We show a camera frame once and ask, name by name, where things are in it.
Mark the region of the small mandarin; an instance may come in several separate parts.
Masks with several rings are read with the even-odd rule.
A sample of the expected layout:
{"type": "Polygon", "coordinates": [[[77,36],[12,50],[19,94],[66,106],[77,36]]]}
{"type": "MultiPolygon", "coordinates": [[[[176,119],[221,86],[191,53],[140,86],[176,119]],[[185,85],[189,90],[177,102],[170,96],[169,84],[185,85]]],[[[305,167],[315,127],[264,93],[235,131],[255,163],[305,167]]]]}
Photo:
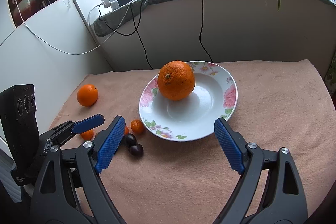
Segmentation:
{"type": "Polygon", "coordinates": [[[81,138],[84,140],[84,141],[90,141],[93,139],[94,137],[94,131],[93,130],[88,130],[86,132],[83,132],[80,134],[81,138]]]}

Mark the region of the smooth bright orange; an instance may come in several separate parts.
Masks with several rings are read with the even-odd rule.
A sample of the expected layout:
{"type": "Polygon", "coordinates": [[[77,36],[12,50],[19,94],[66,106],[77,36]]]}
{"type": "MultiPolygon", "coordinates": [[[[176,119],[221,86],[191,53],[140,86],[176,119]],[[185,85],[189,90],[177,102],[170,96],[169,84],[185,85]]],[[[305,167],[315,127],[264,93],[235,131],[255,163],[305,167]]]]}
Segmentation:
{"type": "Polygon", "coordinates": [[[82,86],[77,92],[77,101],[81,106],[91,107],[98,100],[98,89],[92,84],[82,86]]]}

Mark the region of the dark plum upper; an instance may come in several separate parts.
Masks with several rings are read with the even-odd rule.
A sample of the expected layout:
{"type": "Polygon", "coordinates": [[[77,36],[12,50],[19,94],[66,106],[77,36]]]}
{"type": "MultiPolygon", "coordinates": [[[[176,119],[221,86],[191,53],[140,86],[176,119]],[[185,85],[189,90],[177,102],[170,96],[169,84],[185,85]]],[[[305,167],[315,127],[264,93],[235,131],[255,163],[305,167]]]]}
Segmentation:
{"type": "Polygon", "coordinates": [[[132,147],[132,146],[134,146],[138,143],[137,138],[131,133],[125,134],[122,138],[122,142],[128,148],[130,148],[130,147],[132,147]]]}

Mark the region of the dark plum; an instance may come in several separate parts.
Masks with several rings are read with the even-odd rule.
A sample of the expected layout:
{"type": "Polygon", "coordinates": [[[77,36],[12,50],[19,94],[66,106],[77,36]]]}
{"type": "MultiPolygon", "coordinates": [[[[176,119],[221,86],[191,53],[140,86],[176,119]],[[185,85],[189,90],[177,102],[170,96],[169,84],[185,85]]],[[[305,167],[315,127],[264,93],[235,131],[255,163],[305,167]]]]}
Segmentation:
{"type": "Polygon", "coordinates": [[[144,153],[143,146],[139,143],[129,147],[129,153],[134,157],[142,157],[144,153]]]}
{"type": "Polygon", "coordinates": [[[131,133],[125,134],[122,138],[122,142],[128,148],[130,148],[130,147],[132,147],[132,146],[134,146],[138,143],[137,138],[131,133]]]}

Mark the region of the small oval kumquat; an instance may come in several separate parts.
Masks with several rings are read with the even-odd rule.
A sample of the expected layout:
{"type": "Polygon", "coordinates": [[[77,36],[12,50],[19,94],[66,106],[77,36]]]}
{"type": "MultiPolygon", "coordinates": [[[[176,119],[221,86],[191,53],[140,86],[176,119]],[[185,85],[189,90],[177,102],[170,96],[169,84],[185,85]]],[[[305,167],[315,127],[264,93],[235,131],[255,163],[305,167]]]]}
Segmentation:
{"type": "Polygon", "coordinates": [[[142,121],[139,119],[135,119],[130,123],[131,130],[135,134],[142,134],[145,131],[145,126],[143,125],[142,121]]]}

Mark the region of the dark plum lower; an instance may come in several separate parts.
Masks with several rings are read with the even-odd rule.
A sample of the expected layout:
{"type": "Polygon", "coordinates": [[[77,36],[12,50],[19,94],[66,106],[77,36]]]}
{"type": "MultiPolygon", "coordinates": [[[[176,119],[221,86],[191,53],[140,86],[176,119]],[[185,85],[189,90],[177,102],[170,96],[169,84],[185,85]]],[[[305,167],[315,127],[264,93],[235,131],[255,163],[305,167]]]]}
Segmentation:
{"type": "Polygon", "coordinates": [[[134,157],[142,157],[144,153],[143,146],[139,143],[129,147],[129,153],[134,157]]]}

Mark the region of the pink towel table cover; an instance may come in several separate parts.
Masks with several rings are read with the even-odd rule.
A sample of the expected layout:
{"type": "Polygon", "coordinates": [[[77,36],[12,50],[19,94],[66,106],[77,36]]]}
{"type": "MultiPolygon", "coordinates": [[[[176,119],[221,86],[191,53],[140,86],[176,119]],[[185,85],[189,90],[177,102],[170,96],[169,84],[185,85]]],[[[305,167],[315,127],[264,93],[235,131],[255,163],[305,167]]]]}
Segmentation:
{"type": "MultiPolygon", "coordinates": [[[[313,213],[335,182],[335,108],[317,69],[308,60],[293,63],[225,63],[238,86],[231,127],[263,149],[289,149],[313,213]]],[[[139,117],[138,103],[156,71],[108,72],[82,77],[98,88],[98,102],[81,107],[72,93],[55,117],[57,126],[102,114],[139,117]]],[[[120,148],[101,179],[127,223],[212,223],[238,179],[216,137],[173,142],[150,132],[138,136],[141,158],[120,148]]]]}

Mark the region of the large rough orange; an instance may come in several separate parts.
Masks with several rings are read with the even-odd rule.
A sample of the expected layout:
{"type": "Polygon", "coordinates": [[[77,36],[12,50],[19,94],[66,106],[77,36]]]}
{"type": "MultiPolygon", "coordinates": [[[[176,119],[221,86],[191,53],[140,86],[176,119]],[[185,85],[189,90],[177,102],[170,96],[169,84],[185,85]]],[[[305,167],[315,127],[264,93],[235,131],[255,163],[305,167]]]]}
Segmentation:
{"type": "Polygon", "coordinates": [[[188,97],[195,87],[193,70],[183,61],[171,61],[159,71],[158,88],[167,99],[179,101],[188,97]]]}

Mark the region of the floral white plate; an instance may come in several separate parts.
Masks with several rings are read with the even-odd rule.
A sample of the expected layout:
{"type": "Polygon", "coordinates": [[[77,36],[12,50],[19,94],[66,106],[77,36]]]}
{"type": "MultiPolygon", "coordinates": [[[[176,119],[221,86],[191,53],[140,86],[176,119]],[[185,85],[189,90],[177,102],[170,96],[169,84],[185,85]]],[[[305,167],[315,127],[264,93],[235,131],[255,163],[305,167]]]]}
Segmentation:
{"type": "Polygon", "coordinates": [[[188,97],[180,101],[165,98],[154,76],[139,99],[139,116],[146,129],[168,141],[193,141],[211,135],[215,120],[229,120],[238,103],[238,87],[228,70],[208,61],[187,63],[195,76],[195,87],[188,97]]]}

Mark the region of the green package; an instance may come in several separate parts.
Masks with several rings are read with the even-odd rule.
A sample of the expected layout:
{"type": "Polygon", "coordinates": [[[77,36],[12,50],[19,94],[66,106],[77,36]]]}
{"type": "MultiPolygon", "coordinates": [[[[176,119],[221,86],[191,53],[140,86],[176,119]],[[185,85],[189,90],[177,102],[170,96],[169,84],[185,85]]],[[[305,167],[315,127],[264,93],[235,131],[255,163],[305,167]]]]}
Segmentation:
{"type": "Polygon", "coordinates": [[[336,53],[334,53],[331,64],[325,76],[327,90],[332,96],[336,90],[336,53]]]}

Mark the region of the white power strip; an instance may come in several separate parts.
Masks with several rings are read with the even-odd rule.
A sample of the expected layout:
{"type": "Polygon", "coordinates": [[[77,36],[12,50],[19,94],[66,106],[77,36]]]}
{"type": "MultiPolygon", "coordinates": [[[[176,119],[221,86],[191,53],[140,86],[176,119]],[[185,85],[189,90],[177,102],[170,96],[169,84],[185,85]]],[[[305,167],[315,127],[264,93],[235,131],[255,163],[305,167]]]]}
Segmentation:
{"type": "Polygon", "coordinates": [[[120,8],[118,0],[101,0],[101,2],[105,9],[110,7],[114,11],[120,8]]]}

